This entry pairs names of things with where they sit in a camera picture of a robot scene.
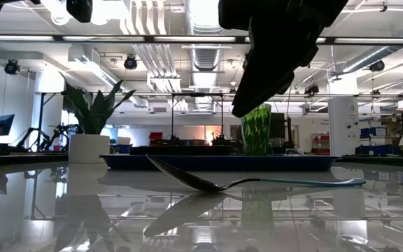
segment ceiling light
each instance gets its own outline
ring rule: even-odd
[[[335,43],[403,44],[403,38],[336,38]]]
[[[157,42],[235,42],[236,37],[233,36],[156,36]]]
[[[54,41],[52,36],[34,36],[34,35],[0,35],[0,41]]]
[[[326,38],[317,38],[316,43],[324,43],[326,42]]]
[[[230,45],[182,45],[182,49],[232,49]]]
[[[63,36],[64,41],[75,42],[144,42],[143,36]]]

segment white pot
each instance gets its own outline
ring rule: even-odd
[[[74,134],[69,140],[68,162],[72,164],[103,163],[99,155],[110,154],[110,137],[95,134]]]

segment vent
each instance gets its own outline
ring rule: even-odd
[[[164,113],[166,112],[166,107],[155,107],[153,108],[154,113]]]

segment potted plant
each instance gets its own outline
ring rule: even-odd
[[[110,137],[101,136],[106,121],[114,110],[128,100],[136,90],[132,90],[115,105],[115,95],[120,90],[120,81],[113,86],[110,94],[104,96],[101,90],[96,97],[85,89],[78,89],[66,83],[66,96],[71,102],[79,122],[82,134],[74,134],[69,143],[70,163],[100,163],[104,162],[99,155],[110,153]]]

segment spoon handle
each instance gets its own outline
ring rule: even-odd
[[[323,186],[323,187],[351,187],[351,186],[361,186],[366,183],[366,181],[363,178],[352,178],[348,180],[333,181],[333,182],[299,181],[291,179],[268,179],[268,178],[261,178],[260,181],[271,183],[291,183],[307,186]]]

